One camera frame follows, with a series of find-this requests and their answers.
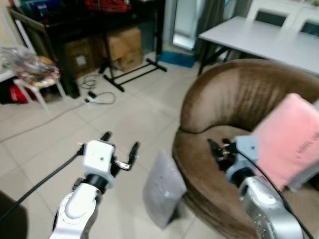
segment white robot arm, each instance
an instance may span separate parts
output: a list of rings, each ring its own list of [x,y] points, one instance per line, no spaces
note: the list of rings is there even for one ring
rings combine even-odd
[[[102,195],[106,189],[114,187],[115,177],[121,169],[131,170],[137,158],[139,143],[134,144],[128,163],[122,163],[114,155],[115,146],[107,142],[110,136],[108,132],[100,140],[90,141],[83,146],[86,178],[79,178],[73,192],[63,199],[50,239],[88,239]]]
[[[303,239],[297,219],[285,208],[278,193],[262,177],[255,176],[256,168],[247,160],[257,161],[256,137],[238,136],[232,142],[225,139],[223,149],[211,139],[208,142],[220,170],[239,188],[240,201],[259,238]]]

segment gray bag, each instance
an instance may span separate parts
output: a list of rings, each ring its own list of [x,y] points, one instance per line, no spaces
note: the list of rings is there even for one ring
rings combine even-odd
[[[185,192],[185,183],[174,160],[161,149],[143,189],[146,211],[161,229],[168,225]]]

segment blue mat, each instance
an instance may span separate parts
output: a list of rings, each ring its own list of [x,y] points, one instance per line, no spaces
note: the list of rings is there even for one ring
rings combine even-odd
[[[192,68],[195,63],[195,58],[193,56],[185,55],[182,53],[164,51],[159,57],[159,61],[163,61],[177,66]]]

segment pink cloth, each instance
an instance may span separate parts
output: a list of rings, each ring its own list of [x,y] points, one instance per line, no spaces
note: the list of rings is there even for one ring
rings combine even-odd
[[[257,163],[280,190],[319,160],[319,112],[297,94],[288,94],[252,134]]]

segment round armchair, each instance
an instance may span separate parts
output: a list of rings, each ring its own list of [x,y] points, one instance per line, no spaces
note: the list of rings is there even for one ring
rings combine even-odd
[[[235,60],[202,74],[186,94],[173,158],[187,185],[186,203],[229,238],[256,239],[239,194],[220,172],[207,139],[249,134],[288,93],[309,102],[319,97],[319,79],[267,60]],[[296,215],[314,234],[319,225],[319,192],[306,184],[284,191]]]

